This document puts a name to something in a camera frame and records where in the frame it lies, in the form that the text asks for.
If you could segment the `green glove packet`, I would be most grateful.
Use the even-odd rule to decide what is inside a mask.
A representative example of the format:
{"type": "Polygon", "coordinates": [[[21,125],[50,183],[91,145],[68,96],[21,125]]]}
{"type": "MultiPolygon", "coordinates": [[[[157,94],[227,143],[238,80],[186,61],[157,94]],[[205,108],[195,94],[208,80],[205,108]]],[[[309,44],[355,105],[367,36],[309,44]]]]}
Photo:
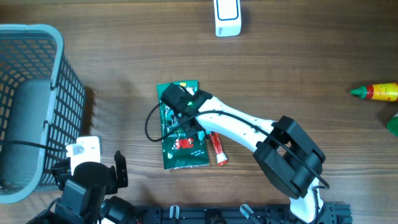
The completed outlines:
{"type": "MultiPolygon", "coordinates": [[[[160,105],[160,125],[165,136],[178,126],[178,118],[165,104],[160,105]]],[[[182,128],[172,133],[162,141],[164,169],[183,169],[209,164],[205,139],[200,141],[198,135],[188,138],[182,128]]]]}

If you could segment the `red sauce sachet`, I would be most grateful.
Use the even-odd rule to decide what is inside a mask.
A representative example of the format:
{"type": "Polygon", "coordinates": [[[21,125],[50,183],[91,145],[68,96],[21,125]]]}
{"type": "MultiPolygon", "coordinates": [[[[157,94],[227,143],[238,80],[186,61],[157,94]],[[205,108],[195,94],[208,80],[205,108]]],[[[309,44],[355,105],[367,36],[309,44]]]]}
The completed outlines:
{"type": "Polygon", "coordinates": [[[209,134],[210,139],[212,141],[213,147],[215,149],[215,154],[216,154],[216,160],[219,166],[223,166],[228,162],[228,157],[224,153],[222,144],[221,144],[221,139],[220,135],[216,132],[211,132],[209,134]]]}

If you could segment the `red yellow sauce bottle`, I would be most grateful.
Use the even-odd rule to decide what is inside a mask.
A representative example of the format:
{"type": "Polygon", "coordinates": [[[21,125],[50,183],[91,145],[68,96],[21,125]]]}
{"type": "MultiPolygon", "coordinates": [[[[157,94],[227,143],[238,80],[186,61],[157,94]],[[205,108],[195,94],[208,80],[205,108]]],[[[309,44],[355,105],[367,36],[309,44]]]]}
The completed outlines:
{"type": "Polygon", "coordinates": [[[397,82],[360,86],[350,91],[353,96],[365,100],[397,102],[397,82]]]}

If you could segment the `green lid jar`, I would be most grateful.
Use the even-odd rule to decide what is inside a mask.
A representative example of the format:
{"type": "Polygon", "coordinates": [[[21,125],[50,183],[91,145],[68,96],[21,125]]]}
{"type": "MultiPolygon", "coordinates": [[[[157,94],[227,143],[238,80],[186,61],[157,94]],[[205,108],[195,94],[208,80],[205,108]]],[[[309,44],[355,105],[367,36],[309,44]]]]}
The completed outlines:
{"type": "Polygon", "coordinates": [[[398,136],[398,113],[387,122],[386,127],[391,134],[398,136]]]}

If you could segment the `pale green wipes packet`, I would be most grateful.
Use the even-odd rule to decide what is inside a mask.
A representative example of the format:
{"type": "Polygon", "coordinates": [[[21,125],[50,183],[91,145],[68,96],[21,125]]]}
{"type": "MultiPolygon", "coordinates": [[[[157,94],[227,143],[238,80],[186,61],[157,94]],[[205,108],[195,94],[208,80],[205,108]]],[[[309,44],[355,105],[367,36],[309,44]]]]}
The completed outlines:
{"type": "Polygon", "coordinates": [[[207,131],[207,130],[199,131],[199,132],[197,133],[198,139],[199,139],[200,141],[204,140],[204,139],[206,138],[206,136],[207,136],[209,133],[210,133],[210,132],[207,131]]]}

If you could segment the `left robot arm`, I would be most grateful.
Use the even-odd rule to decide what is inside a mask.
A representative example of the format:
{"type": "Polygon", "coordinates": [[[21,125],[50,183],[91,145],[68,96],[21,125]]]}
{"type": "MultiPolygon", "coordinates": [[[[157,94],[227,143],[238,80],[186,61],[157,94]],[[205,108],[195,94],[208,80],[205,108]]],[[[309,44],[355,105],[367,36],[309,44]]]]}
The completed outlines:
{"type": "Polygon", "coordinates": [[[60,198],[28,221],[38,223],[141,223],[136,207],[115,196],[128,186],[125,157],[117,151],[116,165],[106,167],[99,162],[83,162],[72,170],[71,159],[52,167],[60,198]]]}

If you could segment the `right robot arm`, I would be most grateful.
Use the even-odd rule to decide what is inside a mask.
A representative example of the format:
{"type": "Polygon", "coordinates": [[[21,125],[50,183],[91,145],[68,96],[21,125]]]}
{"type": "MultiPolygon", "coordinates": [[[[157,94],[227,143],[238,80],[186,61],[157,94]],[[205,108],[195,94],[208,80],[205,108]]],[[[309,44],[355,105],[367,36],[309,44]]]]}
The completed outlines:
{"type": "Polygon", "coordinates": [[[326,157],[292,118],[261,119],[225,105],[203,90],[189,93],[171,83],[160,100],[178,119],[178,127],[191,135],[198,131],[222,134],[252,151],[270,183],[290,199],[291,212],[304,223],[317,223],[323,205],[320,189],[328,183],[320,176],[326,157]]]}

